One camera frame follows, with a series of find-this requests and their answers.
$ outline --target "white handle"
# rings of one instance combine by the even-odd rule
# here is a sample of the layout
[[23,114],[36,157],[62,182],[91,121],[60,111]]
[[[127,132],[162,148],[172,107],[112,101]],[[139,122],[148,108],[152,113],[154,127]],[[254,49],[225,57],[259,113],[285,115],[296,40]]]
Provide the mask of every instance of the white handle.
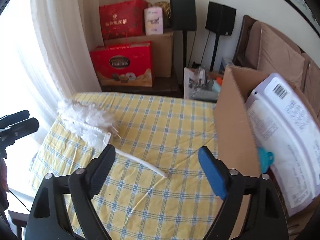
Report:
[[163,171],[161,171],[160,169],[158,169],[157,167],[151,165],[150,163],[147,163],[145,162],[144,160],[142,159],[139,159],[131,154],[127,154],[127,153],[124,153],[122,151],[120,151],[119,149],[116,148],[116,153],[118,153],[119,155],[123,156],[123,157],[126,157],[128,159],[131,159],[137,163],[140,163],[142,164],[143,166],[149,168],[150,170],[156,172],[157,174],[161,175],[162,177],[164,178],[167,178],[168,177],[168,174],[164,173]]

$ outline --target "orange object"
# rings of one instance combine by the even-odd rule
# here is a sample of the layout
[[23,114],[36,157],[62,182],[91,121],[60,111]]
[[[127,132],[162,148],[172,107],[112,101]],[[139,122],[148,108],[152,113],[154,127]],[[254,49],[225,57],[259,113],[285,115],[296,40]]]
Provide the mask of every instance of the orange object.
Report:
[[222,83],[223,83],[223,79],[222,79],[222,78],[217,77],[217,78],[216,78],[216,81],[217,81],[217,83],[218,83],[220,86],[222,86]]

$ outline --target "checkered sheet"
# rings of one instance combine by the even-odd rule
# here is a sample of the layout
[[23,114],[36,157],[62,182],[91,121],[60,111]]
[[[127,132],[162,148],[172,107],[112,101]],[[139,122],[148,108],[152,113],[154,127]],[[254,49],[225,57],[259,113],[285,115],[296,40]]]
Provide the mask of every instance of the checkered sheet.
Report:
[[[162,178],[116,155],[100,194],[92,200],[110,236],[114,240],[203,239],[217,207],[197,152],[206,145],[217,156],[214,105],[119,93],[76,94],[74,99],[112,112],[121,139],[110,143],[169,174]],[[33,164],[33,190],[46,173],[71,174],[99,154],[67,131],[58,117]],[[74,231],[82,234],[70,196],[66,206]]]

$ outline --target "speaker stand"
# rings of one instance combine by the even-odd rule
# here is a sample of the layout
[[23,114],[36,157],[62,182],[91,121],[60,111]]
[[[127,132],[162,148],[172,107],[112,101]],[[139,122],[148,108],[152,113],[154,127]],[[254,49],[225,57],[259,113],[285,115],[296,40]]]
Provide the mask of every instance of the speaker stand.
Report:
[[216,34],[216,41],[215,41],[215,43],[214,43],[214,50],[213,50],[213,55],[212,55],[212,61],[211,61],[210,71],[213,71],[213,65],[214,65],[214,61],[215,61],[215,59],[216,59],[217,50],[218,50],[219,38],[220,38],[220,35],[219,35],[219,34]]
[[182,31],[183,35],[183,69],[187,67],[187,31]]

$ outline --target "white curtain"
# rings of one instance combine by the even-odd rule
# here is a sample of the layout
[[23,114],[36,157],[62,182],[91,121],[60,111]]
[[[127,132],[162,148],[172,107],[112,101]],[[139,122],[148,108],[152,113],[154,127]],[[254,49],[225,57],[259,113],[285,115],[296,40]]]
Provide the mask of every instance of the white curtain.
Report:
[[100,26],[99,0],[78,0],[84,36],[89,51],[103,46]]
[[78,0],[31,0],[31,11],[46,66],[62,95],[69,98],[77,92],[101,91],[84,35],[86,17],[83,24]]
[[40,124],[7,148],[10,188],[31,194],[30,161],[58,102],[101,91],[88,51],[103,44],[99,21],[99,0],[11,0],[0,15],[0,117],[28,109]]

